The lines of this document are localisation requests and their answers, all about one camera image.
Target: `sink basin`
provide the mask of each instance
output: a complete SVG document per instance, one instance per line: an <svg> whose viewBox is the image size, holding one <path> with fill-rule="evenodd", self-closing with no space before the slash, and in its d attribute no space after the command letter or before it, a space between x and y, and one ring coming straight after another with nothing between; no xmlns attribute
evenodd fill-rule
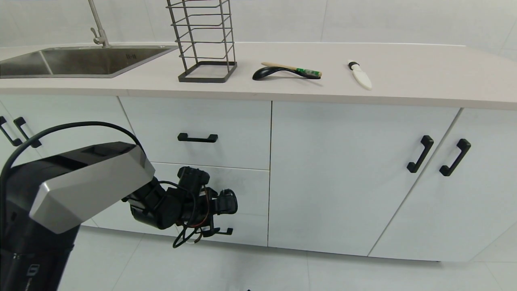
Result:
<svg viewBox="0 0 517 291"><path fill-rule="evenodd" d="M0 79L113 78L177 48L113 46L44 49L0 61Z"/></svg>

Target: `wire rack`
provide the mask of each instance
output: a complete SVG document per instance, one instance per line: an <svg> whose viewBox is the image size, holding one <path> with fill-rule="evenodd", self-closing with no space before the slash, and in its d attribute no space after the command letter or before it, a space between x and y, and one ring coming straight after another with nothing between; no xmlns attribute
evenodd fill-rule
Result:
<svg viewBox="0 0 517 291"><path fill-rule="evenodd" d="M237 67L230 0L167 0L167 9L185 68L178 80L226 82Z"/></svg>

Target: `cabinet door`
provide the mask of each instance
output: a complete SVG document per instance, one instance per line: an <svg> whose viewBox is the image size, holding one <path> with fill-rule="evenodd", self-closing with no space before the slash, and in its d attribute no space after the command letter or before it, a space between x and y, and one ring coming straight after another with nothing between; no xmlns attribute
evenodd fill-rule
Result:
<svg viewBox="0 0 517 291"><path fill-rule="evenodd" d="M177 173L183 165L153 163L153 166L159 180L177 183ZM221 231L233 228L233 234L214 235L203 240L267 246L269 171L197 166L195 168L210 175L207 186L215 191L232 189L237 196L238 204L236 214L214 216L215 227L220 227Z"/></svg>
<svg viewBox="0 0 517 291"><path fill-rule="evenodd" d="M29 137L55 125L79 121L105 121L131 130L115 96L2 95L0 100L15 119L22 117L25 120L26 124L21 128ZM40 140L42 146L36 150L41 156L51 156L113 141L133 143L115 129L87 126L49 134Z"/></svg>
<svg viewBox="0 0 517 291"><path fill-rule="evenodd" d="M368 255L457 112L273 102L268 245Z"/></svg>
<svg viewBox="0 0 517 291"><path fill-rule="evenodd" d="M118 201L117 203L111 205L106 210L95 215L92 219L100 228L141 232L143 234L161 236L178 236L178 230L174 225L168 229L157 229L135 220L131 214L129 203L122 201Z"/></svg>
<svg viewBox="0 0 517 291"><path fill-rule="evenodd" d="M269 101L120 101L151 162L269 170ZM180 141L180 133L194 140ZM217 135L217 140L199 141L210 135Z"/></svg>
<svg viewBox="0 0 517 291"><path fill-rule="evenodd" d="M0 125L5 133L0 134L0 166L3 167L5 161L11 156L14 150L18 147L13 144L18 144L19 142L25 141L21 139L21 135L17 133L16 127L12 122L12 117L7 112L5 107L0 103L0 121L2 124ZM14 166L19 164L28 163L37 159L40 159L41 156L31 147L27 148L14 162Z"/></svg>
<svg viewBox="0 0 517 291"><path fill-rule="evenodd" d="M472 146L460 154L460 139ZM517 221L517 111L464 109L371 256L468 261Z"/></svg>

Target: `countertop edge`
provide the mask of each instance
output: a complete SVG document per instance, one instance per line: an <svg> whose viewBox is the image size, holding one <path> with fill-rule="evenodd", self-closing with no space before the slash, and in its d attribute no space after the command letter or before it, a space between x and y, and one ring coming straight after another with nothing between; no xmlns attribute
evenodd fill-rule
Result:
<svg viewBox="0 0 517 291"><path fill-rule="evenodd" d="M249 101L289 101L338 104L424 106L449 108L474 108L494 110L515 110L517 103L493 100L438 99L400 96L348 96L253 93L253 92L208 92L208 91L168 91L136 89L102 89L102 88L0 88L0 95L84 95L84 96L118 96L118 97L154 97L181 99L221 99Z"/></svg>

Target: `black handle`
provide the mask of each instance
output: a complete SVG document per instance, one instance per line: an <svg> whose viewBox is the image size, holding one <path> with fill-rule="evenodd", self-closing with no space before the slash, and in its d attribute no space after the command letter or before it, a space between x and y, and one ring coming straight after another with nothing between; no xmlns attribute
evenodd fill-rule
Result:
<svg viewBox="0 0 517 291"><path fill-rule="evenodd" d="M14 120L14 124L16 125L16 128L22 133L23 137L25 139L29 139L29 137L27 136L27 134L23 131L22 129L22 125L24 125L26 122L25 122L25 119L23 119L23 117L18 117ZM38 148L41 146L41 142L39 140L35 140L32 144L31 144L31 147L33 148Z"/></svg>
<svg viewBox="0 0 517 291"><path fill-rule="evenodd" d="M454 170L456 169L458 164L461 162L463 157L467 154L468 150L470 149L470 142L468 142L468 140L462 138L462 139L460 139L460 141L458 141L458 144L456 144L456 146L461 150L460 155L456 158L454 163L452 163L452 166L450 168L446 165L443 165L440 168L440 173L442 173L442 175L444 175L446 177L450 176L452 174L452 172L454 172Z"/></svg>
<svg viewBox="0 0 517 291"><path fill-rule="evenodd" d="M5 117L0 116L0 130L2 131L2 133L5 135L5 137L7 137L7 139L9 140L9 142L12 144L13 147L17 147L17 146L21 145L22 144L22 140L21 139L19 139L19 138L12 139L7 134L7 132L5 131L4 127L2 126L2 125L4 125L4 123L7 123L7 120L5 120Z"/></svg>
<svg viewBox="0 0 517 291"><path fill-rule="evenodd" d="M418 171L418 169L420 168L420 166L423 163L423 160L425 160L425 157L427 156L427 154L433 147L434 140L430 136L424 135L422 137L422 140L420 141L420 143L423 144L423 152L420 155L420 157L418 158L417 163L415 164L413 162L410 162L409 164L407 164L407 169L411 173L416 173Z"/></svg>
<svg viewBox="0 0 517 291"><path fill-rule="evenodd" d="M231 236L233 234L233 228L228 228L226 232L217 231L218 235L225 235L225 236Z"/></svg>
<svg viewBox="0 0 517 291"><path fill-rule="evenodd" d="M179 141L192 141L192 142L210 142L214 143L217 141L219 136L217 135L209 135L208 138L190 138L187 133L180 133L178 135Z"/></svg>

